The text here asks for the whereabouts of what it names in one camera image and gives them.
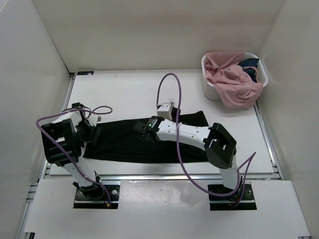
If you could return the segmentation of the black trousers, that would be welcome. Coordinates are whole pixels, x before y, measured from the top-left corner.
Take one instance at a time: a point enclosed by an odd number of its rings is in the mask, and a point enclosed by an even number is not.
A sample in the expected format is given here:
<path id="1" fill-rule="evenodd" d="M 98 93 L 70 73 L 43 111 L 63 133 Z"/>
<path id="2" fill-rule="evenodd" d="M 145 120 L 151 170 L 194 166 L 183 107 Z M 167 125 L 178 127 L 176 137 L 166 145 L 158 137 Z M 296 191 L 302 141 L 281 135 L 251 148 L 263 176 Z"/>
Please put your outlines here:
<path id="1" fill-rule="evenodd" d="M 208 126 L 203 111 L 180 115 L 179 121 L 191 126 Z M 103 161 L 130 163 L 179 163 L 176 142 L 162 141 L 151 144 L 138 137 L 133 130 L 137 122 L 146 124 L 144 119 L 126 119 L 99 123 L 102 128 L 95 146 L 87 145 L 84 158 Z M 183 163 L 207 162 L 206 153 L 194 146 L 180 142 Z"/>

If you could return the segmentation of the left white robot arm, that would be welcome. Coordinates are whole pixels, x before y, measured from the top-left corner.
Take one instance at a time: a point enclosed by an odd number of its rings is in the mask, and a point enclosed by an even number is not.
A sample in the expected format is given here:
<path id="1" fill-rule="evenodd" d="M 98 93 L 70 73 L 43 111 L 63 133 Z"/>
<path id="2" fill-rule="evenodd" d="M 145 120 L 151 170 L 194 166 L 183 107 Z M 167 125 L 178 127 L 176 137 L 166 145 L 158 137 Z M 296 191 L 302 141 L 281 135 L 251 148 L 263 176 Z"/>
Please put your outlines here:
<path id="1" fill-rule="evenodd" d="M 45 158 L 48 163 L 65 169 L 74 178 L 73 185 L 88 198 L 100 200 L 106 190 L 96 171 L 82 157 L 82 149 L 97 143 L 102 128 L 101 116 L 81 103 L 72 104 L 57 115 L 38 119 Z"/>

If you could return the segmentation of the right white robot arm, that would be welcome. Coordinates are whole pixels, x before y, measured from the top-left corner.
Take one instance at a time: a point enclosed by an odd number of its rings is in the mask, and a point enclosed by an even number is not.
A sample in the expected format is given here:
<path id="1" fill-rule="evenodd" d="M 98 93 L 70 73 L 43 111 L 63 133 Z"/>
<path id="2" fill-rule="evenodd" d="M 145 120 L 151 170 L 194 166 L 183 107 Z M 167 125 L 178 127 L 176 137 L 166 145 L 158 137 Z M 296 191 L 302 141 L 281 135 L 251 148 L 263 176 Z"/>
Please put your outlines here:
<path id="1" fill-rule="evenodd" d="M 223 125 L 214 123 L 211 127 L 191 126 L 152 116 L 147 123 L 137 122 L 133 130 L 146 142 L 174 141 L 184 174 L 199 190 L 228 201 L 239 199 L 242 193 L 243 179 L 236 163 L 237 142 Z M 208 162 L 219 169 L 223 185 L 221 193 L 210 192 L 191 178 L 181 158 L 180 145 L 182 143 L 205 152 Z"/>

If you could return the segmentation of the pink trousers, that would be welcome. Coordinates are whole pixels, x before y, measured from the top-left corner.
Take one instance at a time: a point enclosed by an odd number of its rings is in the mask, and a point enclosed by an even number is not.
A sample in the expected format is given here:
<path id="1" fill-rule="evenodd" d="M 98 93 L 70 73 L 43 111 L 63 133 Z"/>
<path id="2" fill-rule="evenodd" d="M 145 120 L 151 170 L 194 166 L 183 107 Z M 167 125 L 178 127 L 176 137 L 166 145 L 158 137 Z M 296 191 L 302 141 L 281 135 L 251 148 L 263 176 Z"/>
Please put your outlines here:
<path id="1" fill-rule="evenodd" d="M 243 55 L 242 50 L 205 53 L 206 79 L 228 108 L 252 108 L 264 88 L 262 82 L 253 82 L 238 65 L 242 62 Z"/>

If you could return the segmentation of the white front cover board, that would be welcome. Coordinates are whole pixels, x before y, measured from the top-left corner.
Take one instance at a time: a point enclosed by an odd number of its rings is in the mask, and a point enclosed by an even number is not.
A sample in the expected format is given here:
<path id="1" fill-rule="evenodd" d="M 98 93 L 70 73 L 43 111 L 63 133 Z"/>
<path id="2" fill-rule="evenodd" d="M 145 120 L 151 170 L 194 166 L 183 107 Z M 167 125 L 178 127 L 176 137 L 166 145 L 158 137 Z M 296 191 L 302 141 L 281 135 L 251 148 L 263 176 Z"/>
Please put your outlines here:
<path id="1" fill-rule="evenodd" d="M 41 180 L 25 232 L 37 239 L 297 239 L 309 236 L 290 181 L 253 181 L 257 208 L 211 211 L 187 181 L 123 181 L 117 209 L 73 208 L 71 181 Z"/>

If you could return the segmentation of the white plastic basket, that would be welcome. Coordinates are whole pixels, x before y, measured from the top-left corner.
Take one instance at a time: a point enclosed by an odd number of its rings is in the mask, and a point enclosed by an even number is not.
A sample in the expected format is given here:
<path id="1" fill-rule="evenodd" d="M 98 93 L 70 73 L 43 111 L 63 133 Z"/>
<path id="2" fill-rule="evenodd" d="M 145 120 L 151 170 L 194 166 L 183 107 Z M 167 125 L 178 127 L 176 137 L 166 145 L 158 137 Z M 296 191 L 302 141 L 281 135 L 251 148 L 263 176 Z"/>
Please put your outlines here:
<path id="1" fill-rule="evenodd" d="M 254 53 L 251 52 L 244 52 L 243 60 L 247 60 L 249 58 L 258 58 L 259 62 L 258 62 L 258 80 L 260 82 L 263 83 L 263 87 L 266 87 L 268 82 L 269 82 L 269 78 L 266 74 L 265 68 L 263 66 L 263 62 L 261 61 L 261 58 L 257 55 L 255 55 Z M 203 89 L 203 93 L 204 95 L 212 101 L 218 101 L 220 100 L 220 96 L 218 95 L 218 93 L 216 92 L 214 86 L 206 79 L 206 75 L 205 75 L 205 67 L 204 67 L 204 63 L 206 61 L 206 56 L 203 55 L 203 57 L 201 58 L 201 67 L 202 67 L 202 73 L 203 73 L 203 78 L 201 80 L 201 84 L 202 84 L 202 89 Z"/>

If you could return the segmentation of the navy blue garment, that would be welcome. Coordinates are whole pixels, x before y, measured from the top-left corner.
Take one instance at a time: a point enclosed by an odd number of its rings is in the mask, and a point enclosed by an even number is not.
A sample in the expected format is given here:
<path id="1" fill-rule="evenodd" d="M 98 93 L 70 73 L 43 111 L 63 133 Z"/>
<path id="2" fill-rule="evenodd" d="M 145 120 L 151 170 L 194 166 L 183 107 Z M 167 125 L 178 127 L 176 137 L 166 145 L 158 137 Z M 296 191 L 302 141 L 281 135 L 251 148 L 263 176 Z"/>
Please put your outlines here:
<path id="1" fill-rule="evenodd" d="M 259 58 L 248 58 L 238 63 L 243 71 L 246 72 L 255 83 L 259 81 L 258 63 Z"/>

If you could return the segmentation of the aluminium frame rail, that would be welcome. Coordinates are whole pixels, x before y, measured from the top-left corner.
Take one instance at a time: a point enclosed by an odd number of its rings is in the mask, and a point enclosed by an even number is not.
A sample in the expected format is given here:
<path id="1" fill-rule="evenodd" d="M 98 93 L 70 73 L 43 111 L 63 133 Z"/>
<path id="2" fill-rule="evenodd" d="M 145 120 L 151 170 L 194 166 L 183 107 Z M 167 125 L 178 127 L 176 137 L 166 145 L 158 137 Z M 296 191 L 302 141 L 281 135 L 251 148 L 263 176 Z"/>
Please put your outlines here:
<path id="1" fill-rule="evenodd" d="M 94 108 L 109 105 L 113 108 L 104 121 L 148 118 L 155 114 L 156 94 L 162 102 L 178 100 L 182 93 L 184 114 L 203 111 L 209 123 L 223 124 L 237 140 L 237 163 L 243 163 L 251 154 L 254 159 L 247 176 L 253 181 L 283 181 L 277 171 L 272 148 L 265 133 L 258 110 L 228 110 L 221 103 L 208 100 L 202 90 L 200 70 L 177 70 L 167 76 L 165 70 L 152 71 L 96 71 L 92 76 L 77 76 L 73 80 L 69 101 L 79 101 Z M 132 164 L 88 160 L 88 164 L 102 175 L 107 183 L 123 181 L 187 181 L 178 164 Z M 70 180 L 64 170 L 51 166 L 41 180 Z M 36 239 L 25 232 L 31 210 L 28 204 L 21 237 Z"/>

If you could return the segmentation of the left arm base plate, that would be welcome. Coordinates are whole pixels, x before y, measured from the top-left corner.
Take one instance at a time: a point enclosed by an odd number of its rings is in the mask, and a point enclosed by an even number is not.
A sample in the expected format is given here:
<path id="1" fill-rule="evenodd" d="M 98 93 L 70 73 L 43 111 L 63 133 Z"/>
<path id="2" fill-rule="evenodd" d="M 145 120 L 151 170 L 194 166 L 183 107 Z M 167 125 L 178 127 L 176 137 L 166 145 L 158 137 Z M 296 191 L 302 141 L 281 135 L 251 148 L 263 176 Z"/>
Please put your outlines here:
<path id="1" fill-rule="evenodd" d="M 74 196 L 74 209 L 117 209 L 119 205 L 120 197 L 120 184 L 105 184 L 107 188 L 111 203 L 109 203 L 109 198 L 103 189 L 95 189 L 90 195 L 81 192 L 78 183 L 73 182 L 73 185 L 77 188 Z"/>

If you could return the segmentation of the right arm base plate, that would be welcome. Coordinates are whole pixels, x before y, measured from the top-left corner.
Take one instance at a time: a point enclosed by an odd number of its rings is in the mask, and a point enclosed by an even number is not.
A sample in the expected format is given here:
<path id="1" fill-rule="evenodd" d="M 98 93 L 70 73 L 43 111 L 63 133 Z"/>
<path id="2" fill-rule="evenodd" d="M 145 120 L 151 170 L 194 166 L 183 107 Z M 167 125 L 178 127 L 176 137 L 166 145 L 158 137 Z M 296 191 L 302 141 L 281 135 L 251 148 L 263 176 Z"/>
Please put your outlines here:
<path id="1" fill-rule="evenodd" d="M 246 183 L 228 197 L 215 197 L 209 195 L 210 211 L 251 211 L 257 210 L 253 189 L 250 183 Z"/>

